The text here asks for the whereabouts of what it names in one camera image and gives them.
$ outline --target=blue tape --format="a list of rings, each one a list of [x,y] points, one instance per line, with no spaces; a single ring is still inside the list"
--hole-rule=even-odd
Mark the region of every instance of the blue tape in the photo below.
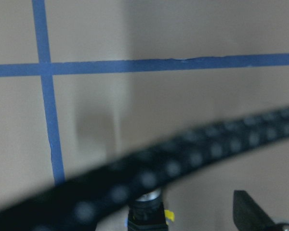
[[[0,77],[39,76],[39,64],[0,64]]]
[[[59,126],[53,88],[52,65],[47,32],[44,0],[32,0],[34,24],[37,37],[39,68],[44,98],[48,139],[51,148],[51,161],[55,185],[65,181]]]
[[[289,65],[289,53],[200,57],[193,59],[147,59],[52,63],[54,75],[173,71],[234,67]]]

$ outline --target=beige wall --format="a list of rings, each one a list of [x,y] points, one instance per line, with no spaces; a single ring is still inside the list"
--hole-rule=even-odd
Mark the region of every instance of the beige wall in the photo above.
[[[47,0],[46,14],[53,62],[289,53],[289,0]],[[0,0],[0,64],[37,62],[31,1]],[[190,125],[289,104],[289,66],[53,78],[67,177]],[[0,207],[52,185],[40,79],[2,77]],[[289,141],[171,185],[171,230],[236,230],[234,189],[289,219]],[[124,230],[126,216],[98,230]]]

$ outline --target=yellow tag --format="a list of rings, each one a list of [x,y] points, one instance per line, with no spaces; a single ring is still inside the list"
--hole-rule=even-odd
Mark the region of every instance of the yellow tag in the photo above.
[[[171,212],[170,210],[167,209],[165,209],[164,211],[167,225],[168,225],[167,220],[171,220],[172,222],[174,222],[174,212]]]

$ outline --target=vertical blue tape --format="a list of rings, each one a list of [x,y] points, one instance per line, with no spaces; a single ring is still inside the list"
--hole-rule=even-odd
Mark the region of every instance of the vertical blue tape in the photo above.
[[[48,140],[55,185],[65,181],[44,0],[32,0]]]

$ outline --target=tape grid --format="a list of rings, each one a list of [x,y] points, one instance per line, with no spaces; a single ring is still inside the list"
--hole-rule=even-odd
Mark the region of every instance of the tape grid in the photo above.
[[[32,0],[38,64],[0,64],[0,77],[41,76],[48,139],[55,184],[65,181],[55,105],[53,75],[173,71],[214,68],[287,66],[289,53],[199,57],[192,59],[148,59],[52,63],[44,0]]]

